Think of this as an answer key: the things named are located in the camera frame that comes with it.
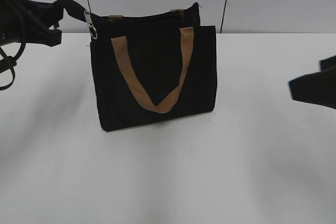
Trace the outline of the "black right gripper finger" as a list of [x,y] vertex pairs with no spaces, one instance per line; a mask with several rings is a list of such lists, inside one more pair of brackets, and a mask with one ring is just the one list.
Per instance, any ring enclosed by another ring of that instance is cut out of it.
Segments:
[[288,85],[293,100],[335,109],[335,69],[306,74]]
[[335,66],[336,66],[336,55],[319,61],[320,71],[325,71]]

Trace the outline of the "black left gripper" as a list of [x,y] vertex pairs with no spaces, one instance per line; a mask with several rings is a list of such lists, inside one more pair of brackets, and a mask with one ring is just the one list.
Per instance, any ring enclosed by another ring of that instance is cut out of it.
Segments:
[[[56,0],[54,7],[64,9],[77,20],[86,22],[86,9],[74,0]],[[45,20],[48,5],[30,0],[1,0],[1,45],[25,41],[54,47],[61,44],[59,24]]]

